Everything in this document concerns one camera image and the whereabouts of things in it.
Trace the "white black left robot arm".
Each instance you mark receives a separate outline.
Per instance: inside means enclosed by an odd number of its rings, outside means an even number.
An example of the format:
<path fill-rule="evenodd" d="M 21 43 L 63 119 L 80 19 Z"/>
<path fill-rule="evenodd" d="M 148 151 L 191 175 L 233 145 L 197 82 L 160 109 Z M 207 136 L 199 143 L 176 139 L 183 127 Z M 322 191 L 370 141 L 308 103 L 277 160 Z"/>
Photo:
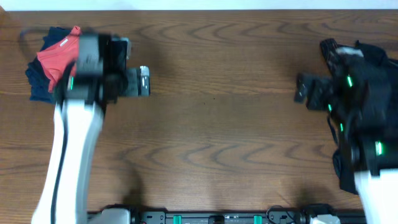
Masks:
<path fill-rule="evenodd" d="M 112 205 L 89 215 L 87 193 L 91 165 L 98 136 L 102 130 L 110 93 L 106 79 L 117 96 L 149 96 L 150 71 L 147 66 L 115 73 L 83 73 L 71 76 L 65 70 L 57 83 L 58 100 L 54 111 L 54 139 L 49 169 L 32 223 L 86 224 L 133 223 L 136 213 L 123 205 Z"/>

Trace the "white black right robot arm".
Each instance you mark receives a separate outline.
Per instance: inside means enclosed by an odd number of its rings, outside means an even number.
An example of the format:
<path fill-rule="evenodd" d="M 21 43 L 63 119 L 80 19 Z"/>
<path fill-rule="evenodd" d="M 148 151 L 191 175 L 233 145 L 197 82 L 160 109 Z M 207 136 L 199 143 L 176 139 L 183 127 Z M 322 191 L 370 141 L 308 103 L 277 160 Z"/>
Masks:
<path fill-rule="evenodd" d="M 385 75 L 297 76 L 294 100 L 326 111 L 333 137 L 363 204 L 367 223 L 397 223 L 397 126 Z"/>

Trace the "orange printed t-shirt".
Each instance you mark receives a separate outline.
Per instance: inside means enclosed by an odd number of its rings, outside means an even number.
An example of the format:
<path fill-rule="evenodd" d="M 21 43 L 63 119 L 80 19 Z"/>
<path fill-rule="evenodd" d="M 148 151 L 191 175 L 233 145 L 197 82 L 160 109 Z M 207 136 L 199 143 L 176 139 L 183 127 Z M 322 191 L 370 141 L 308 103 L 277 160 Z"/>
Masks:
<path fill-rule="evenodd" d="M 45 36 L 45 46 L 37 53 L 37 59 L 49 79 L 49 92 L 53 92 L 66 67 L 78 58 L 81 34 L 79 26 L 70 30 L 51 27 Z"/>

